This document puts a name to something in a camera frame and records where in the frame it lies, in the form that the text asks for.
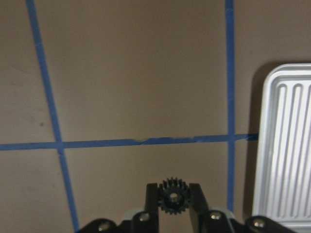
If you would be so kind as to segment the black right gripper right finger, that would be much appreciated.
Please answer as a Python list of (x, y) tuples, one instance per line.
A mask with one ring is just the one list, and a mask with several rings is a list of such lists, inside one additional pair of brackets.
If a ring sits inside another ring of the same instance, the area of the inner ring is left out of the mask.
[(198, 183), (190, 183), (190, 220), (194, 233), (207, 233), (208, 203)]

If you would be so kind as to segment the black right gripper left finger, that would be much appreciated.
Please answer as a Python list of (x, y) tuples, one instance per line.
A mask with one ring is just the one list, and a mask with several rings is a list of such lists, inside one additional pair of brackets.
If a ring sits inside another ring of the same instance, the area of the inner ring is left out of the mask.
[(157, 183), (146, 185), (145, 212), (149, 214), (146, 221), (148, 233), (159, 232), (159, 215), (158, 215), (158, 186)]

